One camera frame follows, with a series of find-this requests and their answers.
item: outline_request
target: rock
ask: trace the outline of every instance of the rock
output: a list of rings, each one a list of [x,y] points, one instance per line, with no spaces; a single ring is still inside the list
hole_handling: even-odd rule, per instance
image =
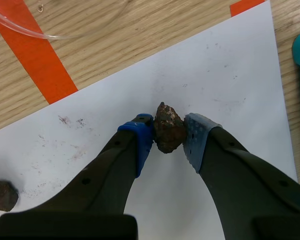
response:
[[[18,201],[16,189],[8,181],[0,181],[0,211],[10,212]]]
[[[173,150],[186,140],[187,132],[184,122],[176,111],[161,102],[154,119],[154,141],[158,149],[164,154],[172,153]]]

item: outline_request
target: orange stripe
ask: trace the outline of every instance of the orange stripe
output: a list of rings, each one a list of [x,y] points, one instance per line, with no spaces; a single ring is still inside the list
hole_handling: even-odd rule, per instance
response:
[[[6,16],[17,14],[28,29],[42,32],[23,0],[9,1],[9,4],[0,0],[0,9]],[[0,34],[49,104],[78,91],[48,40],[18,33],[2,24]]]
[[[230,6],[231,17],[243,13],[244,11],[251,9],[259,4],[262,4],[265,0],[241,0]]]

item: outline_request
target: dark stain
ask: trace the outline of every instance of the dark stain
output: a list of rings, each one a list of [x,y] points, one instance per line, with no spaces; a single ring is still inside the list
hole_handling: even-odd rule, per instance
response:
[[[85,120],[83,118],[78,119],[76,122],[79,124],[78,128],[80,129],[86,125]]]
[[[70,119],[67,116],[65,116],[65,117],[58,116],[58,117],[59,117],[59,120],[65,125],[69,126],[69,124],[71,123]]]

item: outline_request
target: screw hole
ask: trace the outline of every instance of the screw hole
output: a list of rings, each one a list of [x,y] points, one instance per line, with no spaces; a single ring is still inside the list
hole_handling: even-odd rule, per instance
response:
[[[83,184],[83,185],[88,185],[90,182],[91,182],[90,178],[84,178],[84,179],[82,180],[82,184]]]
[[[288,187],[289,186],[289,183],[287,183],[286,181],[284,181],[284,180],[280,180],[279,181],[279,184],[282,186],[282,187]]]

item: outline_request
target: rusty rock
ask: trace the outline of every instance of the rusty rock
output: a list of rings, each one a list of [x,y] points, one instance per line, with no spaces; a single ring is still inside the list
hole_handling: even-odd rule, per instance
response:
[[[10,182],[0,181],[0,211],[10,212],[18,198],[18,193]]]
[[[154,119],[154,141],[158,149],[164,154],[172,153],[173,150],[186,140],[187,132],[184,122],[176,111],[161,102]]]

